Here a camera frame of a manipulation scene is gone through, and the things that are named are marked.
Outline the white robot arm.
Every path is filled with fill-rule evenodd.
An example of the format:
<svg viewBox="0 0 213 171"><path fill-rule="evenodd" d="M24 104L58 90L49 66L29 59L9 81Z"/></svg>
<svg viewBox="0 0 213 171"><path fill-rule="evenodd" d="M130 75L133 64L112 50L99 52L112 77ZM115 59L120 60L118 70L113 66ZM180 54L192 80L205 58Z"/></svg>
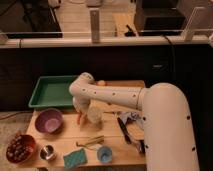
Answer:
<svg viewBox="0 0 213 171"><path fill-rule="evenodd" d="M84 72L71 83L76 110L85 112L91 100L142 112L147 171L200 171L189 104L170 83L149 88L97 86Z"/></svg>

